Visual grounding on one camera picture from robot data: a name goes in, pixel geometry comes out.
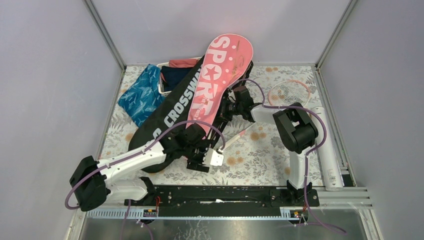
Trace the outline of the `black Crossway racket bag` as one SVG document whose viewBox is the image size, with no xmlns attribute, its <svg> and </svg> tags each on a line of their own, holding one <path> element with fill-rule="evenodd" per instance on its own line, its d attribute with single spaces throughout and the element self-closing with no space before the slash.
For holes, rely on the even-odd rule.
<svg viewBox="0 0 424 240">
<path fill-rule="evenodd" d="M 129 142 L 129 151 L 156 139 L 175 123 L 187 120 L 203 60 L 200 58 L 183 80 L 164 98 L 160 106 L 136 130 Z"/>
</svg>

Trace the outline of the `pink racket bag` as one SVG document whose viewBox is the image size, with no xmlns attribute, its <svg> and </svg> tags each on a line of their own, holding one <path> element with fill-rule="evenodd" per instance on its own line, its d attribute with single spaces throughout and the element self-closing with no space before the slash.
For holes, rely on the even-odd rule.
<svg viewBox="0 0 424 240">
<path fill-rule="evenodd" d="M 194 120 L 214 122 L 224 92 L 245 75 L 252 58 L 252 44 L 238 34 L 219 35 L 209 44 L 188 111 L 188 127 Z"/>
</svg>

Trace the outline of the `white shuttlecock tube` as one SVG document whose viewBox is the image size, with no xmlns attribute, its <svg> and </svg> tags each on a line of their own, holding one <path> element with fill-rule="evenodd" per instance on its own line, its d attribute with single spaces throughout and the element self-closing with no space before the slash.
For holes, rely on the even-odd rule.
<svg viewBox="0 0 424 240">
<path fill-rule="evenodd" d="M 325 188 L 331 192 L 341 191 L 344 187 L 344 182 L 342 180 L 326 110 L 322 106 L 312 107 L 311 110 L 320 117 L 326 129 L 325 142 L 317 149 Z"/>
</svg>

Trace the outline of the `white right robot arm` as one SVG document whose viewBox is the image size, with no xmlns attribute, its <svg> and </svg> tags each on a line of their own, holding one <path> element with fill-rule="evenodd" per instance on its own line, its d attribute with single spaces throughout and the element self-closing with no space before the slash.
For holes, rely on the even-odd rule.
<svg viewBox="0 0 424 240">
<path fill-rule="evenodd" d="M 291 175 L 287 180 L 287 201 L 293 206 L 301 205 L 312 188 L 308 180 L 309 163 L 306 154 L 315 145 L 319 131 L 306 110 L 299 102 L 288 106 L 266 105 L 254 102 L 246 86 L 236 87 L 235 99 L 226 92 L 218 108 L 216 120 L 231 121 L 233 116 L 256 123 L 275 124 L 283 146 L 289 151 Z"/>
</svg>

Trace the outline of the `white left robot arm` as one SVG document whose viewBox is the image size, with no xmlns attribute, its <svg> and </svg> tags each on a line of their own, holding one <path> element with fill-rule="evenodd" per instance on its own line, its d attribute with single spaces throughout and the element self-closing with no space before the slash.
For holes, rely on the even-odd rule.
<svg viewBox="0 0 424 240">
<path fill-rule="evenodd" d="M 70 177 L 71 191 L 65 207 L 72 210 L 70 197 L 75 196 L 76 209 L 88 212 L 106 202 L 132 200 L 148 206 L 155 200 L 155 186 L 148 177 L 125 180 L 138 170 L 149 167 L 167 167 L 170 161 L 184 157 L 189 169 L 206 172 L 223 160 L 223 147 L 214 148 L 197 123 L 175 131 L 169 128 L 157 138 L 126 153 L 112 158 L 83 158 Z"/>
</svg>

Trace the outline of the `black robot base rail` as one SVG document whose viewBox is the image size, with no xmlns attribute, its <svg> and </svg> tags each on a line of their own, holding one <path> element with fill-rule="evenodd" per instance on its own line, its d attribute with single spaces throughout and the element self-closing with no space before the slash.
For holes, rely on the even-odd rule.
<svg viewBox="0 0 424 240">
<path fill-rule="evenodd" d="M 310 185 L 306 193 L 277 186 L 158 185 L 142 200 L 124 205 L 152 207 L 159 217 L 279 217 L 281 208 L 320 205 Z"/>
</svg>

